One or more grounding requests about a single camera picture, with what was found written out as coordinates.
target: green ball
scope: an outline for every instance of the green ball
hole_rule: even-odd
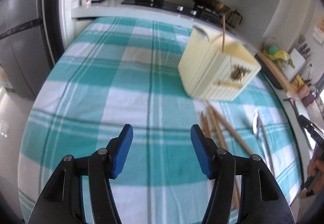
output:
[[[269,48],[269,53],[270,53],[271,55],[275,55],[277,52],[278,52],[278,48],[277,48],[277,47],[275,47],[275,46],[271,46],[271,47]]]

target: cream plastic basket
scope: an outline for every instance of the cream plastic basket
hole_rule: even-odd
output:
[[[194,27],[178,65],[182,84],[192,98],[234,100],[261,69],[240,43],[222,34]]]

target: white countertop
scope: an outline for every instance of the white countertop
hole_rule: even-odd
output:
[[[278,90],[276,89],[271,82],[268,80],[270,83],[271,87],[273,88],[274,92],[276,93],[277,97],[279,98],[280,103],[282,104],[287,117],[289,119],[289,122],[291,124],[293,133],[295,135],[295,140],[297,141],[297,147],[299,148],[300,152],[300,158],[301,158],[301,164],[302,164],[302,169],[304,173],[304,181],[307,179],[307,166],[309,164],[309,161],[313,155],[313,148],[315,146],[315,141],[310,137],[310,134],[305,130],[302,129],[301,126],[299,125],[299,122],[297,120],[296,114],[294,112],[294,109],[291,105],[290,102],[284,101],[284,99],[288,99],[287,95],[283,90]],[[304,115],[306,118],[309,119],[309,115],[307,112],[307,109],[304,107],[302,102],[299,102],[296,100],[296,105],[298,109],[298,113],[300,115]]]
[[[178,14],[171,11],[162,10],[159,8],[150,8],[136,5],[121,4],[124,0],[106,0],[102,3],[92,3],[90,6],[79,6],[72,9],[72,18],[89,18],[89,17],[132,17],[139,19],[147,19],[159,21],[175,26],[181,26],[185,28],[192,28],[194,25],[201,26],[203,28],[217,30],[220,33],[222,28],[215,26],[212,23],[203,22],[199,19]],[[236,39],[237,41],[244,43],[238,36],[231,33],[226,33]]]

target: pot handle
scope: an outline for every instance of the pot handle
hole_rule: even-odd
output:
[[[240,23],[239,23],[239,24],[241,24],[243,17],[241,16],[240,13],[238,13],[238,15],[241,17],[241,20],[240,20]]]

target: kitchen knife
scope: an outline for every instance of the kitchen knife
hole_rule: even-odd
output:
[[[310,52],[310,48],[307,48],[306,50],[302,51],[300,55],[305,55],[306,53]]]
[[[307,43],[302,45],[302,47],[298,50],[298,52],[302,52],[304,49],[306,49],[306,47],[307,47]]]

